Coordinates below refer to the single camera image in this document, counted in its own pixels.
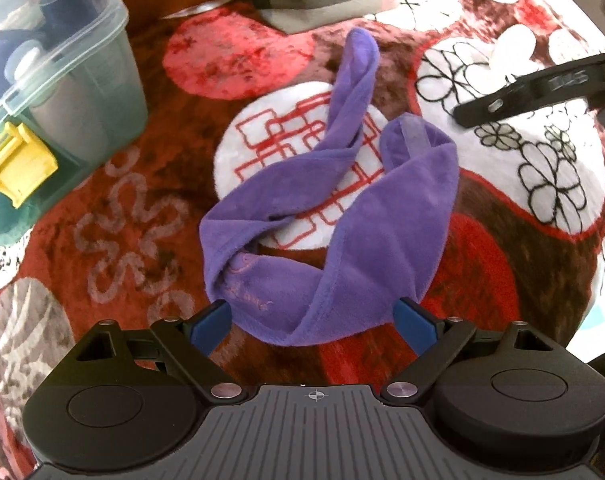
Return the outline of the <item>purple microfibre towel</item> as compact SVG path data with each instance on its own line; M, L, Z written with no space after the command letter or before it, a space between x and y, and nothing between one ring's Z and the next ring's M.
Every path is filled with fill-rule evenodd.
M422 300L438 269L458 195L458 151L411 113L383 128L383 176L337 221L322 268L256 250L261 237L321 205L353 166L379 62L367 30L348 32L322 141L261 169L200 222L208 298L227 302L233 322L268 344L327 344L389 323L395 302Z

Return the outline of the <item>clear plastic toolbox yellow latch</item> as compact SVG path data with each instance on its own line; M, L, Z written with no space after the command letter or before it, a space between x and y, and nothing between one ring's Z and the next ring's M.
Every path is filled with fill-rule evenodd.
M144 130L122 0L0 0L0 245Z

